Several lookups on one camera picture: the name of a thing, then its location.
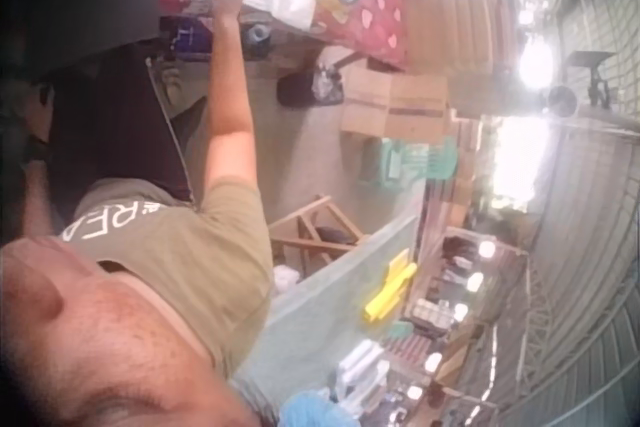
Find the man's arm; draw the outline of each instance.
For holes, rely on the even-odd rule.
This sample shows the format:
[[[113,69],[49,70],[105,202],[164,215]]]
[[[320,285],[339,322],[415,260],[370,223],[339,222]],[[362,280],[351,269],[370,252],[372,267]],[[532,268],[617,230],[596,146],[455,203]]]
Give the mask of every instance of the man's arm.
[[[214,41],[208,105],[211,138],[205,191],[222,177],[237,177],[257,184],[253,119],[238,23],[241,7],[242,0],[213,0]]]
[[[47,166],[42,161],[32,161],[24,169],[26,193],[24,200],[23,235],[53,235]]]
[[[25,104],[27,131],[45,144],[49,142],[49,131],[53,118],[53,95],[50,92],[45,104],[40,102],[40,89],[35,88]],[[31,160],[24,168],[26,191],[22,234],[25,236],[53,235],[47,165],[40,160]]]

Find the wooden chair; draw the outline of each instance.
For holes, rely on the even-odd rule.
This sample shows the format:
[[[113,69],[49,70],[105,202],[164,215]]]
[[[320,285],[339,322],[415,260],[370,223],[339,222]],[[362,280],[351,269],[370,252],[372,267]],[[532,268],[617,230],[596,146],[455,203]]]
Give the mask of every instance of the wooden chair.
[[[328,212],[342,230],[316,226],[318,214]],[[278,233],[283,226],[296,223],[297,237],[287,237]],[[336,206],[331,196],[316,195],[316,200],[295,212],[276,220],[269,225],[269,237],[274,255],[282,254],[284,247],[300,250],[303,278],[307,276],[307,255],[319,255],[325,264],[330,264],[341,255],[355,249],[369,236],[362,233],[356,225]]]

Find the man's nose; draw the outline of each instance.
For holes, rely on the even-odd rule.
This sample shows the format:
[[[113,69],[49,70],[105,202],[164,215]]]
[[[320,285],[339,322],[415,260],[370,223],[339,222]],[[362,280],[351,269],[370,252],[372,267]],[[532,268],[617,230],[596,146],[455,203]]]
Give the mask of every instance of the man's nose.
[[[7,246],[2,251],[3,325],[26,327],[54,320],[63,308],[63,298],[45,275],[27,265]]]

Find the dark hair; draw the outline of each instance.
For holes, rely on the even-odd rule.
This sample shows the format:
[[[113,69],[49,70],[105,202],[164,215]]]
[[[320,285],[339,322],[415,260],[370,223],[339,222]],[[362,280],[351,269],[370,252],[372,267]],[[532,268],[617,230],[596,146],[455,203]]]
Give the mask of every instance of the dark hair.
[[[260,427],[277,427],[279,422],[278,409],[256,386],[255,383],[240,380],[233,382],[233,388],[253,411],[260,421]]]

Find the table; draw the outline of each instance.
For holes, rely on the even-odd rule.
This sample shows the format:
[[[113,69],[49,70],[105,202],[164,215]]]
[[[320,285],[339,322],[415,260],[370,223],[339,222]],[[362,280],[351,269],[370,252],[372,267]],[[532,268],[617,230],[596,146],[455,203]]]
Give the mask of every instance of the table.
[[[166,15],[184,15],[190,0],[160,0]],[[402,0],[361,0],[346,18],[316,6],[305,35],[342,45],[400,69],[406,66],[407,37]]]

